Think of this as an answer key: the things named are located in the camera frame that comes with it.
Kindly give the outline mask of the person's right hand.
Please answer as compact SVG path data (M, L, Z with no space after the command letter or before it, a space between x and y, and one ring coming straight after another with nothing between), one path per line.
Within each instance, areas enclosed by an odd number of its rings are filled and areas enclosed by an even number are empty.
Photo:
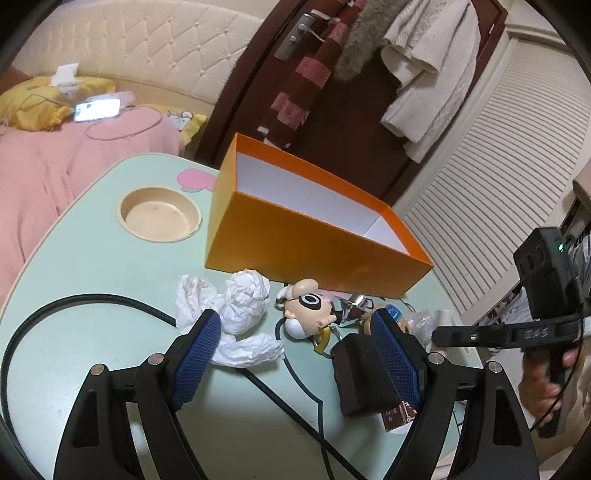
M577 349L566 352L563 365L573 373L571 386L574 390L569 406L566 406L565 397L558 400L561 385L550 381L546 356L541 351L523 356L519 398L525 410L541 425L567 411L574 411L573 417L569 414L568 424L590 422L590 347L584 344L580 354Z

